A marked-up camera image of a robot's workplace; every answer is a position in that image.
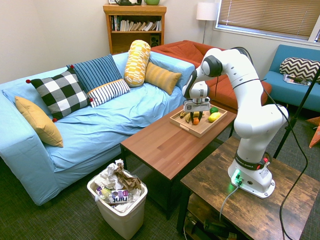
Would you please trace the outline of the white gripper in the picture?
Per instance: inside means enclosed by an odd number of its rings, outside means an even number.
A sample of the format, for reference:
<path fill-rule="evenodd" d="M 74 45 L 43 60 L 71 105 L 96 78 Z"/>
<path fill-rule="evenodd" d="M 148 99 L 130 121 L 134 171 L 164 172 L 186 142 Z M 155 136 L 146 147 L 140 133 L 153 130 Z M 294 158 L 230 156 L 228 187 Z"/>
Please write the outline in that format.
<path fill-rule="evenodd" d="M 210 110 L 210 98 L 193 98 L 186 99 L 183 102 L 183 110 L 185 112 L 190 112 L 190 122 L 194 122 L 194 112 L 199 112 L 198 119 L 201 121 L 203 116 L 203 111 Z"/>

